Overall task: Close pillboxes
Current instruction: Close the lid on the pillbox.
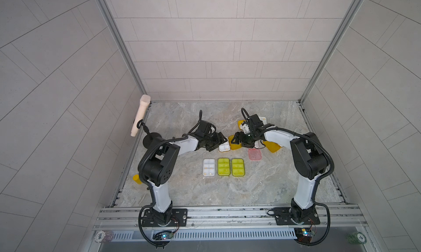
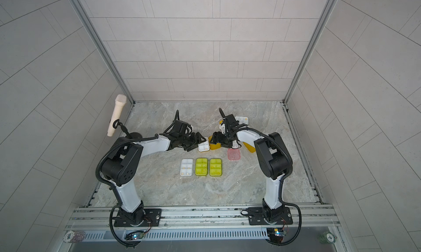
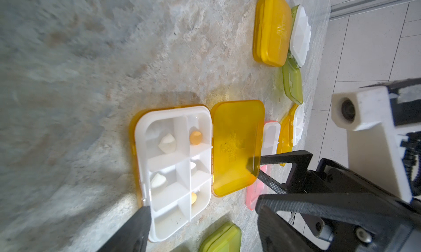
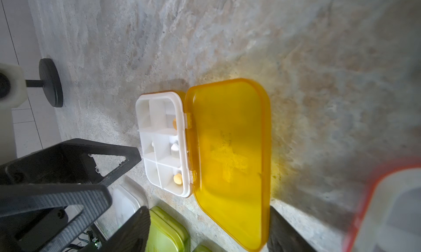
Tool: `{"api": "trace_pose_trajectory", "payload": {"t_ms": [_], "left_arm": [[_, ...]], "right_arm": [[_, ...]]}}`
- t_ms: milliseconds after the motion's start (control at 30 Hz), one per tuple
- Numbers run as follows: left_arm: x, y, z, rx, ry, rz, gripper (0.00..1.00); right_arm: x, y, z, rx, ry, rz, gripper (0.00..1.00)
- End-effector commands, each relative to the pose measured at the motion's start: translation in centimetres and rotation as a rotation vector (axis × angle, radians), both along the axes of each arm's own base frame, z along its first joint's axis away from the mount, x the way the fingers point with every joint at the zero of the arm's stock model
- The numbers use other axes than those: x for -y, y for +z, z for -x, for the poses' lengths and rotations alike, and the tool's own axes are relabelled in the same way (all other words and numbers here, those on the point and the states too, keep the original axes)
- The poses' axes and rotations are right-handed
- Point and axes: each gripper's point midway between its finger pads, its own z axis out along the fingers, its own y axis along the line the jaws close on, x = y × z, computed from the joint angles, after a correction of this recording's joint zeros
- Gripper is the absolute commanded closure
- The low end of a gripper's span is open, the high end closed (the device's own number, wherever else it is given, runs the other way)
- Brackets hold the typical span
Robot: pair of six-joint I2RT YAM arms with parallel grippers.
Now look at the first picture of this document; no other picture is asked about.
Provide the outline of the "yellow six-slot pillbox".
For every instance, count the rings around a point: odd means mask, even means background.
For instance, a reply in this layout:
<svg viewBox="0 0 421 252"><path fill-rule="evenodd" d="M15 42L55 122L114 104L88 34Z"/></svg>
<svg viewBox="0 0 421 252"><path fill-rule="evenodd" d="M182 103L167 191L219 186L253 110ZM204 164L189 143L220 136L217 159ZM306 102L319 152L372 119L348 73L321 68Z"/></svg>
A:
<svg viewBox="0 0 421 252"><path fill-rule="evenodd" d="M242 146L240 144L232 144L231 141L233 140L234 135L231 135L228 137L228 141L221 144L218 149L219 152L228 152L228 151L235 151L237 149L240 149Z"/></svg>

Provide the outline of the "clear white pillbox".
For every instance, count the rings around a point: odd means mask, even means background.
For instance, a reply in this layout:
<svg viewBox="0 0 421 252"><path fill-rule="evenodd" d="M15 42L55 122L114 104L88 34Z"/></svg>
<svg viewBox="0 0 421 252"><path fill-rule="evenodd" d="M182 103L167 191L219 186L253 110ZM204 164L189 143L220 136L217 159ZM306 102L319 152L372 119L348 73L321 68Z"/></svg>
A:
<svg viewBox="0 0 421 252"><path fill-rule="evenodd" d="M216 160L204 159L202 174L204 177L213 177L216 174Z"/></svg>

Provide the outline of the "pink pillbox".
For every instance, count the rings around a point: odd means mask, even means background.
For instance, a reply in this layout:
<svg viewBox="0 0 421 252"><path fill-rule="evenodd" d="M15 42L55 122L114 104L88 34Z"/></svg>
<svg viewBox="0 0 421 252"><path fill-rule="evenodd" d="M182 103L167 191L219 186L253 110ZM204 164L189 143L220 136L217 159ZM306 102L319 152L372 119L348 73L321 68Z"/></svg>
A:
<svg viewBox="0 0 421 252"><path fill-rule="evenodd" d="M260 149L250 148L248 150L248 157L251 161L260 161L262 159L262 152Z"/></svg>

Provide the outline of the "small yellow pillbox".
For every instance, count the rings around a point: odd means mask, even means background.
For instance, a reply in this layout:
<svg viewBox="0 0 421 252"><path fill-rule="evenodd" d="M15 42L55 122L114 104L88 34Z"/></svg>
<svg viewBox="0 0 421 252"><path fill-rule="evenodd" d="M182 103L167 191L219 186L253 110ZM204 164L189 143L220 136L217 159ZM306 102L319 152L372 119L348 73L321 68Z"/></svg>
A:
<svg viewBox="0 0 421 252"><path fill-rule="evenodd" d="M240 130L242 130L242 125L243 125L243 123L244 123L244 120L239 120L239 121L237 122L237 125L238 125L238 127L239 127L239 129L240 129Z"/></svg>

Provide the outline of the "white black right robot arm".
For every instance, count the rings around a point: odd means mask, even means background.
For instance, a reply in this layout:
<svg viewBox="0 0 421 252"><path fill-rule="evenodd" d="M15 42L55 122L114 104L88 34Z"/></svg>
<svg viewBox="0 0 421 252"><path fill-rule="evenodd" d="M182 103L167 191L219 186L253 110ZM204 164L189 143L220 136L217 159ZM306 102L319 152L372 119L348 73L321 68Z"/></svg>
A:
<svg viewBox="0 0 421 252"><path fill-rule="evenodd" d="M291 208L282 216L288 216L287 221L297 225L312 222L315 207L322 205L315 200L319 183L334 171L332 157L312 132L300 134L273 124L264 124L258 115L249 115L244 108L241 112L244 117L241 131L235 133L230 142L253 148L257 141L268 141L290 149L299 181Z"/></svg>

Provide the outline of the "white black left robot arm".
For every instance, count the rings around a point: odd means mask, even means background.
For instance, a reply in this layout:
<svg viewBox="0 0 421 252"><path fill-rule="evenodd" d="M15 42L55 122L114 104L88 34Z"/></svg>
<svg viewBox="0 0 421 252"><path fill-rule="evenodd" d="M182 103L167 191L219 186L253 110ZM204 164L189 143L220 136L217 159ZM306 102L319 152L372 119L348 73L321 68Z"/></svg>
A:
<svg viewBox="0 0 421 252"><path fill-rule="evenodd" d="M151 193L152 218L159 225L167 225L173 208L167 181L173 173L178 156L201 148L211 152L228 139L222 132L217 132L213 124L204 120L199 120L182 137L167 140L157 132L150 132L142 120L137 123L137 128L140 127L146 132L143 145L147 151L138 164L139 178Z"/></svg>

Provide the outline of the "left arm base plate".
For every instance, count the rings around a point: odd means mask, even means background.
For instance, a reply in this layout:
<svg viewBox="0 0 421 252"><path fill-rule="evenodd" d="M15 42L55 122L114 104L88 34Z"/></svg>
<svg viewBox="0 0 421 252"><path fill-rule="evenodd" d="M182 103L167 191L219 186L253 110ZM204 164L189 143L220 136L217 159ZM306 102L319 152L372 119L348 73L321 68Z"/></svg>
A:
<svg viewBox="0 0 421 252"><path fill-rule="evenodd" d="M160 213L153 208L147 208L140 215L142 227L185 227L187 220L187 209L172 209L168 212Z"/></svg>

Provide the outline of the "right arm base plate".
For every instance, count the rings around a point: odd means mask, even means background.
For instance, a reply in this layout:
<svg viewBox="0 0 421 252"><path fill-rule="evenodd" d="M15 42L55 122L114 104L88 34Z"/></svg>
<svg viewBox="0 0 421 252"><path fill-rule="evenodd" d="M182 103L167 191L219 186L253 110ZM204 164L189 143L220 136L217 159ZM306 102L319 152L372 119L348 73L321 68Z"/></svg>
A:
<svg viewBox="0 0 421 252"><path fill-rule="evenodd" d="M319 225L320 218L315 208L309 208L301 218L294 218L291 208L275 207L267 211L269 216L275 218L276 224L281 225Z"/></svg>

